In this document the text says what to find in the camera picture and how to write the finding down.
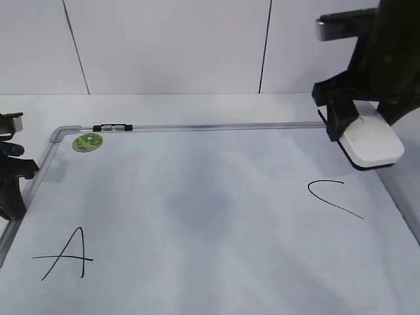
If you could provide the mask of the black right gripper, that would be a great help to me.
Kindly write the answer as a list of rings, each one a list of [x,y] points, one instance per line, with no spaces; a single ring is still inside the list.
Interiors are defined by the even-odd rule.
[[[338,141],[358,119],[356,100],[378,102],[389,125],[419,107],[419,2],[380,1],[370,30],[356,37],[348,68],[314,85],[327,108],[327,134]]]

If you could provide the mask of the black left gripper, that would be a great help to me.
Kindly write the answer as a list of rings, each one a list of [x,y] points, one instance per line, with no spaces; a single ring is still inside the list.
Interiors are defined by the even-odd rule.
[[[26,214],[20,184],[17,178],[32,179],[39,167],[33,159],[20,159],[23,146],[1,141],[1,217],[7,221],[19,221]]]

